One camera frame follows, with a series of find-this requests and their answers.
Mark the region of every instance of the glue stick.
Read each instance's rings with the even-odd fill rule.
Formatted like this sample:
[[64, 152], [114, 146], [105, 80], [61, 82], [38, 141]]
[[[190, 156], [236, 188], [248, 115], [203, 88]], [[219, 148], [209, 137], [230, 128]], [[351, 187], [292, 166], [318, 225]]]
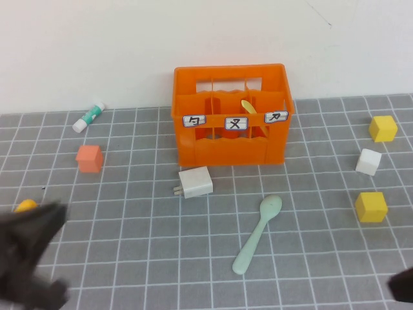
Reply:
[[93, 120], [105, 109], [103, 103], [99, 102], [94, 105], [82, 118], [79, 118], [72, 126], [73, 130], [80, 134]]

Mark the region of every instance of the yellow object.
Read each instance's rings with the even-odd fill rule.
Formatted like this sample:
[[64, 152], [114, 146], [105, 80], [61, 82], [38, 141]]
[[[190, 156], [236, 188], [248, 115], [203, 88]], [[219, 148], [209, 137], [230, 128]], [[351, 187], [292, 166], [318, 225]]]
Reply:
[[[247, 100], [241, 100], [241, 105], [249, 114], [257, 114], [257, 111], [254, 109], [254, 107], [249, 103]], [[268, 130], [264, 126], [260, 127], [261, 130], [263, 131], [263, 134], [268, 137]]]
[[361, 223], [380, 223], [387, 214], [382, 192], [361, 192], [356, 200], [356, 211]]
[[36, 207], [37, 207], [36, 201], [31, 200], [31, 199], [26, 199], [26, 200], [23, 200], [19, 204], [19, 206], [16, 208], [14, 212], [25, 212], [25, 211], [32, 210]]
[[391, 115], [374, 116], [368, 128], [374, 142], [393, 141], [397, 131], [398, 126]]

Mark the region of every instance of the orange cube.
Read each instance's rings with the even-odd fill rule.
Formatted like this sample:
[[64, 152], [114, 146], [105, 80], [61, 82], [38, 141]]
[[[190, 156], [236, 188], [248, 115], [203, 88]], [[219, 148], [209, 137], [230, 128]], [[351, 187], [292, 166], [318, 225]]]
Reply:
[[99, 145], [82, 145], [77, 152], [76, 161], [81, 172], [100, 172], [103, 155]]

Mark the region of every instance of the white power adapter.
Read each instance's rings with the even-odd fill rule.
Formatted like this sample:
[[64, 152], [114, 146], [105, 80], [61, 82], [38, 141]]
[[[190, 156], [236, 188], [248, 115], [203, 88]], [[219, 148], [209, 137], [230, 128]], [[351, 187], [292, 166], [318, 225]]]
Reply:
[[191, 198], [212, 192], [212, 180], [206, 167], [200, 167], [179, 172], [181, 186], [174, 188], [174, 194], [183, 194]]

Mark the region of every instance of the block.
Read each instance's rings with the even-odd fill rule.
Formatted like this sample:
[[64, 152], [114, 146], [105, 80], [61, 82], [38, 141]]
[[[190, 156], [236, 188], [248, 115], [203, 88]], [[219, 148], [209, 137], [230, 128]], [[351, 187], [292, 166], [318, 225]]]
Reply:
[[99, 145], [82, 145], [77, 152], [76, 161], [80, 172], [100, 172], [103, 155]]
[[379, 167], [381, 154], [369, 149], [361, 151], [359, 160], [356, 165], [356, 171], [373, 176]]
[[387, 214], [382, 192], [361, 192], [356, 200], [356, 211], [361, 223], [380, 223]]
[[374, 142], [393, 141], [397, 131], [398, 126], [391, 115], [374, 116], [368, 128]]

